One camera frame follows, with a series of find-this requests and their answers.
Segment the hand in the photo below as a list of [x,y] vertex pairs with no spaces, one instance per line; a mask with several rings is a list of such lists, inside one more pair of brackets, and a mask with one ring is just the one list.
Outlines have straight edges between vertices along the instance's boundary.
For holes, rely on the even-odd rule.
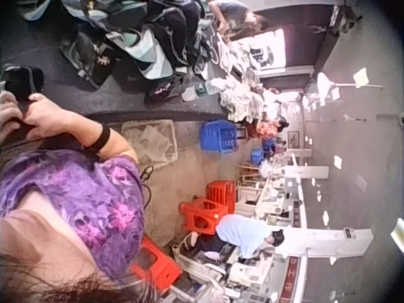
[[70,113],[40,93],[33,93],[24,122],[36,126],[27,134],[28,140],[56,136],[68,131]]
[[218,32],[222,35],[226,32],[227,28],[229,27],[229,24],[226,21],[220,22]]
[[0,93],[0,144],[7,138],[7,136],[19,129],[20,123],[9,122],[12,118],[22,120],[23,114],[17,106],[15,96],[10,92]]

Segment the blue plastic crate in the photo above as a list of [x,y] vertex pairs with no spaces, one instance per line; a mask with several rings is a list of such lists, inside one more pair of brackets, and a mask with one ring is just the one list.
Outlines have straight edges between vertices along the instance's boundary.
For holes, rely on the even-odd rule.
[[214,150],[231,153],[237,149],[237,131],[235,124],[219,120],[204,123],[199,136],[202,150]]
[[250,154],[250,161],[254,165],[259,165],[264,160],[264,150],[262,148],[256,148]]

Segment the shoe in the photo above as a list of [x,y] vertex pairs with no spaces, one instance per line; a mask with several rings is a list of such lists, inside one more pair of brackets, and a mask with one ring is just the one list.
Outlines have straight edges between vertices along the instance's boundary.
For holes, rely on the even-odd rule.
[[17,0],[16,6],[27,21],[37,21],[45,13],[51,0]]
[[199,234],[197,232],[191,232],[191,246],[195,247],[196,240],[198,240]]
[[220,254],[215,251],[207,251],[204,253],[204,256],[214,261],[220,261]]

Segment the factory floor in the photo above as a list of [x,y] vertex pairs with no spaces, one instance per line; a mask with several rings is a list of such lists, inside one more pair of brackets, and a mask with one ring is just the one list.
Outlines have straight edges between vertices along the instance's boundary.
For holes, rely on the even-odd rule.
[[205,187],[215,180],[234,180],[237,165],[249,159],[260,140],[239,140],[234,153],[220,154],[202,151],[199,147],[201,122],[175,122],[178,160],[156,170],[148,185],[151,202],[146,209],[146,233],[159,245],[181,238],[184,232],[178,206],[191,201],[194,195],[204,196]]

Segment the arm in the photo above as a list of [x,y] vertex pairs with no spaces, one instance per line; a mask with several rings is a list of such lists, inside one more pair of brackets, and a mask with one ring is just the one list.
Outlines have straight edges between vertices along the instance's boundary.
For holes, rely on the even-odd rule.
[[[69,133],[83,146],[89,147],[100,137],[102,132],[100,123],[64,110],[39,93],[31,95],[30,100],[34,103],[30,105],[24,122],[35,127],[27,134],[28,140]],[[111,129],[110,138],[98,156],[107,160],[116,155],[127,155],[135,161],[138,160],[132,146],[119,133]]]
[[212,10],[212,13],[215,15],[216,19],[220,22],[220,26],[218,31],[221,34],[224,34],[228,25],[227,25],[227,21],[222,13],[222,11],[220,10],[219,6],[217,5],[216,1],[210,1],[209,2],[209,7]]

